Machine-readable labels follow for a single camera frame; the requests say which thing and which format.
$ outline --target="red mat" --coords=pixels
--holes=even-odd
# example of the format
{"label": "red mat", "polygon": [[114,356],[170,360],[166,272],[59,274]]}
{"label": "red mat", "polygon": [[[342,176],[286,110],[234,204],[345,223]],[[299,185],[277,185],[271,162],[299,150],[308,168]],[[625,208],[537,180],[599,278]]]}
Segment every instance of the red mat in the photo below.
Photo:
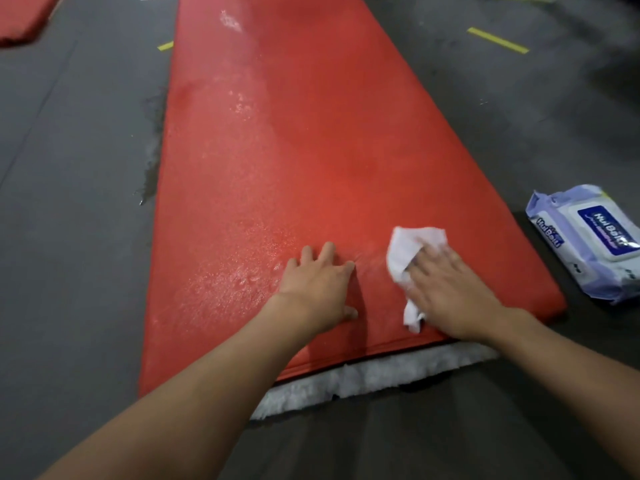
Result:
{"label": "red mat", "polygon": [[180,0],[140,392],[236,332],[305,244],[357,264],[363,318],[280,378],[442,340],[402,325],[394,226],[436,226],[508,306],[565,307],[547,269],[361,0]]}
{"label": "red mat", "polygon": [[60,0],[0,0],[0,46],[35,39]]}

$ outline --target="gray floor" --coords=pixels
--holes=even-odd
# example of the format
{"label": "gray floor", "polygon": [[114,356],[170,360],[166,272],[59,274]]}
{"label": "gray floor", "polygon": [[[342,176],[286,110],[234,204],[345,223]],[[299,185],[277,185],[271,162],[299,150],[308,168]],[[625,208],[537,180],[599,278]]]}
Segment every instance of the gray floor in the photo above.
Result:
{"label": "gray floor", "polygon": [[[562,333],[640,367],[640,307],[583,297],[522,209],[596,183],[640,222],[640,9],[366,0],[552,269]],[[26,479],[136,397],[176,0],[66,0],[0,50],[0,464]],[[466,33],[475,26],[531,49]],[[625,478],[505,361],[251,425],[223,474]]]}

